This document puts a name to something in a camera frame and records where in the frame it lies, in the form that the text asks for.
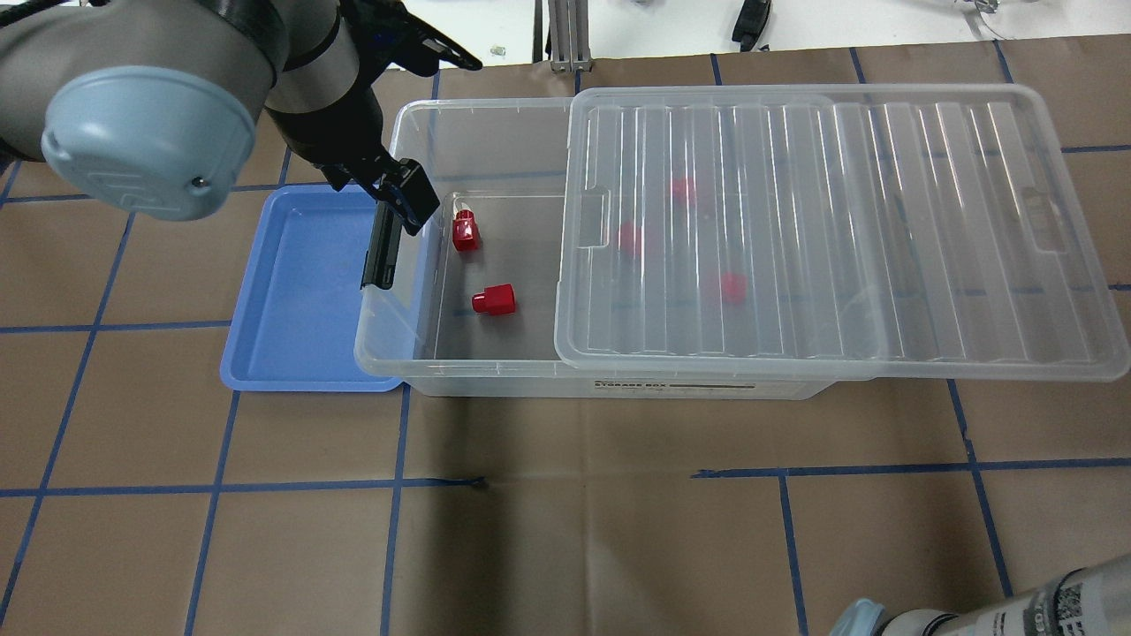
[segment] blue tray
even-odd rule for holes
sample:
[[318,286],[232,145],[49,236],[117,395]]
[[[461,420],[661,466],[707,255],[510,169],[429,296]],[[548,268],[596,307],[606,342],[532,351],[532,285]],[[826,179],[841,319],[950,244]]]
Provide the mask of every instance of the blue tray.
[[267,199],[221,362],[225,385],[381,393],[400,384],[353,356],[372,223],[373,200],[356,187],[291,186]]

